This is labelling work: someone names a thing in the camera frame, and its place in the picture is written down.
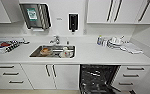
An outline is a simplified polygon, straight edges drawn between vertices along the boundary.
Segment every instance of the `white wall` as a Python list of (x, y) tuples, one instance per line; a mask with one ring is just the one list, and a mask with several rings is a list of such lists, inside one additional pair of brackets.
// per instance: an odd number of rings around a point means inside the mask
[[(0, 24), (0, 36), (83, 36), (89, 35), (97, 38), (103, 36), (125, 36), (125, 40), (130, 40), (136, 25), (104, 25), (86, 24), (88, 0), (20, 0), (20, 3), (46, 3), (49, 6), (52, 27), (45, 32), (33, 32), (28, 30), (25, 22), (12, 24)], [(79, 14), (79, 30), (72, 35), (68, 30), (68, 14)]]
[[(150, 25), (138, 25), (131, 41), (142, 48), (145, 55), (150, 57)], [(134, 90), (136, 94), (150, 94), (150, 71)]]

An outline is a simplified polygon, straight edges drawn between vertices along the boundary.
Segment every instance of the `black dishwasher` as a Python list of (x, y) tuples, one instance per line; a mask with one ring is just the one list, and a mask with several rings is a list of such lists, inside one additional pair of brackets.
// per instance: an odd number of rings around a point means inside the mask
[(80, 65), (81, 94), (116, 94), (120, 92), (111, 86), (118, 65)]

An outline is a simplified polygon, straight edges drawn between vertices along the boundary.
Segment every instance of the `sink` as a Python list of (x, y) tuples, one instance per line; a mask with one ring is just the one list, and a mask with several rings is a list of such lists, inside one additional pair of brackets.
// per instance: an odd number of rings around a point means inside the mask
[[(67, 47), (69, 51), (72, 52), (72, 56), (69, 58), (73, 58), (75, 56), (75, 46), (39, 46), (31, 55), (30, 57), (51, 57), (51, 58), (61, 58), (60, 57), (60, 53), (63, 52), (63, 48)], [(43, 48), (48, 48), (50, 50), (52, 50), (52, 54), (51, 55), (41, 55), (40, 51)]]

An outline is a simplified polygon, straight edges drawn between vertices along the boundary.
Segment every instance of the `cleaning supplies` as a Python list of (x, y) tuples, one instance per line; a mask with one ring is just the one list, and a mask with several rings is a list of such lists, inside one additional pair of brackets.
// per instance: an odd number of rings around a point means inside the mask
[(98, 45), (102, 44), (102, 35), (99, 35), (98, 40), (97, 40), (97, 44)]

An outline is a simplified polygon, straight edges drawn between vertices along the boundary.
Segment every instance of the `cabinet handle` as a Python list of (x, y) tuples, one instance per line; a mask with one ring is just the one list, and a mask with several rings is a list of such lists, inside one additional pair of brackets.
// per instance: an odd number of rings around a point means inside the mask
[(118, 14), (119, 14), (119, 10), (120, 10), (121, 4), (122, 4), (122, 0), (120, 0), (120, 2), (119, 2), (119, 6), (118, 6), (118, 10), (117, 10), (117, 13), (116, 13), (114, 22), (115, 22), (115, 21), (117, 20), (117, 18), (118, 18)]
[(24, 83), (24, 81), (10, 81), (9, 83)]
[(14, 66), (0, 66), (0, 68), (14, 68)]
[(125, 74), (123, 74), (123, 77), (139, 77), (139, 75), (125, 75)]
[(3, 73), (3, 75), (18, 75), (19, 73)]
[(119, 85), (133, 85), (133, 83), (119, 83)]
[(48, 65), (46, 65), (46, 71), (48, 73), (48, 76), (50, 77), (49, 71), (48, 71)]
[(144, 70), (144, 68), (128, 68), (127, 67), (127, 70)]
[(55, 77), (56, 77), (56, 72), (55, 72), (55, 67), (54, 67), (54, 65), (53, 65), (52, 67), (53, 67), (54, 75), (55, 75)]
[(146, 10), (147, 10), (149, 4), (150, 4), (150, 0), (147, 0), (147, 4), (146, 4), (146, 6), (145, 6), (145, 8), (144, 8), (144, 11), (143, 11), (143, 13), (142, 13), (140, 19), (138, 20), (138, 22), (140, 22), (140, 21), (143, 19), (144, 14), (146, 13)]
[(111, 10), (112, 10), (112, 4), (113, 4), (113, 0), (111, 0), (111, 5), (110, 5), (110, 8), (109, 8), (109, 13), (108, 13), (107, 21), (109, 21), (109, 17), (110, 17)]

